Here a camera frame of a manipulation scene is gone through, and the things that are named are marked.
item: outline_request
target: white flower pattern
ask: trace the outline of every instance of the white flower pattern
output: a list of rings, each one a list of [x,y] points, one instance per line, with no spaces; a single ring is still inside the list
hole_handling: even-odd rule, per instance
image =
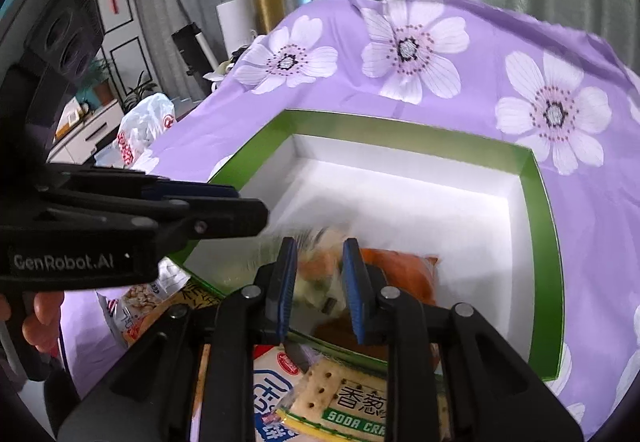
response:
[[[640,101],[640,77],[638,77],[638,74],[632,71],[629,67],[625,67],[625,69],[626,74],[629,76],[629,79],[635,88],[635,90],[629,90],[629,93],[626,96],[629,101],[629,110],[633,120],[640,125],[640,108],[638,108],[638,105],[636,104],[636,101]]]
[[[607,94],[596,87],[578,92],[584,72],[573,54],[564,59],[545,50],[544,76],[527,54],[513,52],[505,60],[507,76],[524,99],[505,97],[495,108],[497,128],[504,133],[534,133],[516,141],[532,149],[538,162],[553,149],[553,162],[561,175],[584,164],[604,163],[602,145],[590,134],[603,132],[611,121]]]
[[[211,170],[211,173],[209,174],[209,180],[211,180],[213,178],[213,176],[215,174],[217,174],[217,172],[219,172],[222,169],[222,167],[226,164],[226,161],[228,161],[232,157],[233,157],[232,155],[228,155],[228,156],[223,157],[222,159],[220,159],[216,163],[216,165],[213,167],[213,169]]]
[[[613,402],[613,406],[611,407],[612,413],[620,404],[620,401],[625,397],[626,392],[631,388],[636,375],[638,375],[638,372],[640,371],[640,305],[636,308],[634,313],[634,330],[636,332],[636,338],[638,339],[638,350],[636,350],[631,356],[622,372],[622,375],[620,375],[620,380],[616,387],[616,398]]]
[[[569,345],[562,343],[562,356],[560,358],[560,371],[558,372],[558,378],[545,383],[555,396],[560,395],[567,382],[569,382],[569,377],[571,376],[571,370],[573,367],[574,365],[571,360],[571,350],[569,349]],[[585,410],[583,403],[574,402],[567,406],[566,409],[578,424],[582,422]]]
[[[371,39],[362,51],[362,72],[372,78],[391,72],[380,95],[417,105],[423,83],[441,98],[459,94],[460,74],[439,54],[466,50],[465,19],[446,18],[432,26],[444,11],[442,0],[384,0],[383,11],[384,16],[360,10]]]
[[[334,47],[312,48],[322,35],[322,20],[302,15],[289,28],[282,26],[268,36],[269,47],[256,39],[246,51],[243,64],[233,69],[243,85],[255,86],[255,94],[271,92],[286,82],[293,88],[332,76],[337,69],[338,51]]]

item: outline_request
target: soda cracker package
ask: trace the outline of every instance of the soda cracker package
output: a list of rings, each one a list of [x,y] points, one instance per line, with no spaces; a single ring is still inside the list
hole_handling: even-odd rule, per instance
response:
[[[441,440],[450,437],[444,393],[438,393]],[[386,380],[322,358],[279,403],[275,423],[326,442],[383,442]]]
[[[198,442],[204,377],[207,373],[210,345],[205,345],[200,361],[196,395],[191,416],[190,442]],[[254,419],[256,442],[313,442],[314,438],[298,434],[270,422],[276,405],[302,379],[303,373],[286,355],[282,346],[256,346],[254,349]]]

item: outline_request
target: green plant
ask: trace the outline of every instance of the green plant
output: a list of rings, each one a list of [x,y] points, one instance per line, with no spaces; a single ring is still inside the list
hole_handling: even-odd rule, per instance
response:
[[[158,83],[155,83],[150,76],[146,81],[142,80],[143,77],[145,77],[145,71],[142,71],[140,76],[138,76],[138,84],[135,87],[127,87],[130,93],[124,100],[125,112],[129,112],[133,107],[140,103],[140,101],[146,97],[146,92],[150,92],[158,86]]]
[[[101,60],[93,60],[87,67],[82,81],[78,85],[78,92],[91,90],[97,84],[102,83],[109,77],[109,67],[113,65],[113,61],[102,58]]]

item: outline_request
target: orange package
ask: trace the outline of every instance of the orange package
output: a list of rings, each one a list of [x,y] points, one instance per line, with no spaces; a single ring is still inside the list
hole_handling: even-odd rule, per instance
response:
[[[421,258],[397,251],[361,249],[362,259],[385,273],[389,285],[398,287],[427,305],[436,304],[434,267],[436,257]]]
[[[437,257],[419,257],[384,249],[361,249],[362,258],[369,265],[376,265],[385,273],[389,285],[408,292],[427,305],[435,305],[435,265]],[[351,327],[351,317],[345,310],[340,317],[318,325],[313,336],[353,352],[386,361],[386,346],[358,345]]]

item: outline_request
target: white cabinet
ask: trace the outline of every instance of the white cabinet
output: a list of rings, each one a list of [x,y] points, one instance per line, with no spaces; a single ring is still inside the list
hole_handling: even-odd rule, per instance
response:
[[[120,126],[123,115],[115,100],[98,109],[54,145],[49,154],[49,162],[82,164],[96,152],[97,143]]]

